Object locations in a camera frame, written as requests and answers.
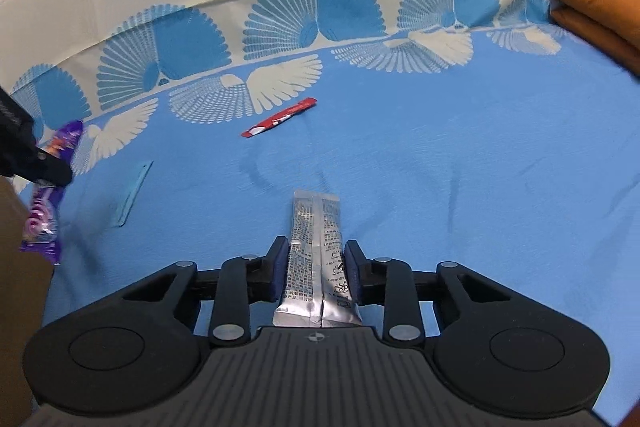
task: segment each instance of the silver packet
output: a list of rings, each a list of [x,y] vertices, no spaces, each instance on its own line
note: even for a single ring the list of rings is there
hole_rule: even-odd
[[[296,190],[287,280],[273,314],[280,327],[362,323],[344,273],[337,196]]]

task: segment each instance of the blue fabric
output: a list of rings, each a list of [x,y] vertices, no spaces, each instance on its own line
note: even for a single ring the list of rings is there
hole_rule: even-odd
[[[617,423],[640,391],[640,86],[549,25],[547,0],[398,6],[391,34],[377,0],[256,0],[233,64],[206,7],[123,23],[87,96],[111,112],[76,152],[45,322],[180,259],[263,255],[289,235],[293,191],[320,190],[369,257],[458,261],[593,328],[612,356],[596,410]],[[86,111],[63,64],[38,71],[47,85],[31,89],[31,71],[15,96],[44,130]],[[53,80],[68,87],[58,105],[39,98]],[[318,105],[240,136],[296,95]],[[254,312],[265,323],[273,307]]]

